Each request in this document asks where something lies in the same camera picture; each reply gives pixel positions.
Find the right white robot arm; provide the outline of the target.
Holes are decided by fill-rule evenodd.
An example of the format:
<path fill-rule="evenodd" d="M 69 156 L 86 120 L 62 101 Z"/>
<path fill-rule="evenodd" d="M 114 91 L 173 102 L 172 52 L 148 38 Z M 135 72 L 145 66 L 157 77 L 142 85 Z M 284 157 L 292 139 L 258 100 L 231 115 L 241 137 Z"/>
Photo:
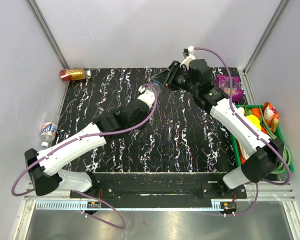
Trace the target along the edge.
<path fill-rule="evenodd" d="M 284 142 L 278 137 L 272 139 L 240 115 L 228 95 L 213 85 L 211 69 L 204 59 L 191 60 L 188 66 L 173 61 L 151 79 L 172 91 L 191 93 L 196 105 L 226 127 L 247 152 L 248 159 L 224 175 L 223 182 L 218 184 L 217 192 L 221 197 L 229 198 L 245 183 L 257 184 L 280 165 Z"/>

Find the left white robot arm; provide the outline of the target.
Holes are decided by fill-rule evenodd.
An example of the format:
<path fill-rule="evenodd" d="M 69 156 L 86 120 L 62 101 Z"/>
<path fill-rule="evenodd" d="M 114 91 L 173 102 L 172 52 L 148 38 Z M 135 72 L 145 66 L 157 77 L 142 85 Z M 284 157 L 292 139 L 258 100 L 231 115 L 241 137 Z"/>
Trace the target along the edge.
<path fill-rule="evenodd" d="M 62 189 L 80 191 L 88 198 L 96 196 L 99 186 L 91 174 L 63 167 L 86 152 L 142 128 L 155 106 L 155 100 L 132 100 L 125 107 L 103 112 L 81 131 L 52 147 L 40 151 L 28 149 L 24 157 L 35 194 L 45 196 Z"/>

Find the Pepsi plastic bottle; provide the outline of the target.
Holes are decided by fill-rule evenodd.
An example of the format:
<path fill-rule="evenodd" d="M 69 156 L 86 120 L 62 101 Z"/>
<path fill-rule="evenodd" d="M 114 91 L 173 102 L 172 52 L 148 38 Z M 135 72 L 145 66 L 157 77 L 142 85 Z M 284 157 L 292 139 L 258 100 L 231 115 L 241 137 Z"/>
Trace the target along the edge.
<path fill-rule="evenodd" d="M 157 97 L 160 95 L 160 93 L 162 92 L 162 85 L 158 84 L 157 82 L 154 82 L 151 84 L 151 86 L 154 88 Z"/>

